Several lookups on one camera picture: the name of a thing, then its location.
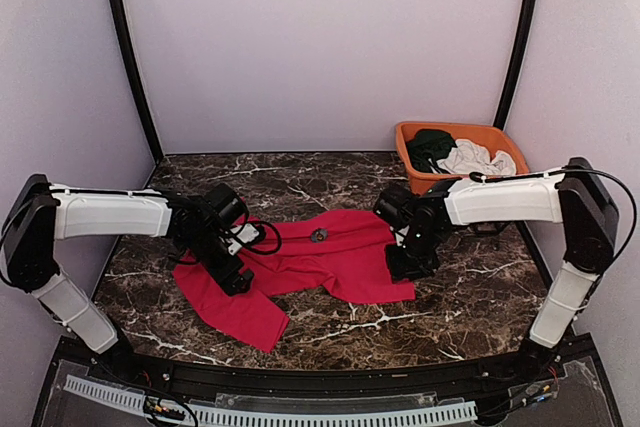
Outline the red t-shirt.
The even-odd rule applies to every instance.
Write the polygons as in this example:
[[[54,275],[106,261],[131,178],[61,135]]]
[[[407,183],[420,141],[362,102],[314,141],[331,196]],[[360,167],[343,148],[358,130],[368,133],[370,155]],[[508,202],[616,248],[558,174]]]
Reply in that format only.
[[[412,300],[408,281],[393,282],[384,249],[394,243],[390,227],[374,213],[333,210],[310,220],[284,222],[268,234],[262,248],[274,254],[239,253],[254,273],[248,293],[226,295],[205,267],[186,255],[173,271],[175,282],[197,315],[217,331],[269,353],[289,318],[272,297],[322,286],[333,297],[352,304],[384,304]],[[324,242],[311,233],[324,228]]]

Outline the blue portrait round brooch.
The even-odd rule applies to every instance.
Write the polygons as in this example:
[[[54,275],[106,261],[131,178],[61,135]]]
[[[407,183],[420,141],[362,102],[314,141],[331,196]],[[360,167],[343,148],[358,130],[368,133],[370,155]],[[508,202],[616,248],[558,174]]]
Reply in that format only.
[[[328,231],[324,228],[318,228],[311,233],[310,239],[314,243],[324,242],[328,238]]]

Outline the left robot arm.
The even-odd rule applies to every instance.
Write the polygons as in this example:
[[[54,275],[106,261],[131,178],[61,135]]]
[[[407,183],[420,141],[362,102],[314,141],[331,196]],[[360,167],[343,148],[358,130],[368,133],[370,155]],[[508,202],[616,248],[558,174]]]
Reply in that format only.
[[[141,374],[119,331],[54,257],[58,241],[87,236],[168,238],[192,256],[222,291],[247,292],[253,273],[241,251],[259,254],[258,244],[276,228],[252,221],[244,200],[224,183],[204,195],[171,190],[103,190],[54,184],[43,174],[25,182],[1,228],[1,280],[34,297],[79,337],[120,383]]]

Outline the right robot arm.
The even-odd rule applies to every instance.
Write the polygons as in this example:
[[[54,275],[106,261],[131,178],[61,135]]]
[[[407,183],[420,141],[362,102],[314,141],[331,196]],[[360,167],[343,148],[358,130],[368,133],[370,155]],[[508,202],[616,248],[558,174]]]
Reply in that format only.
[[[434,275],[437,249],[456,228],[520,221],[562,225],[566,250],[560,270],[510,360],[511,373],[530,381],[547,367],[567,328],[628,246],[617,240],[620,213],[603,183],[615,179],[573,157],[563,167],[523,175],[473,172],[439,181],[424,194],[391,185],[373,207],[394,238],[385,248],[391,277]]]

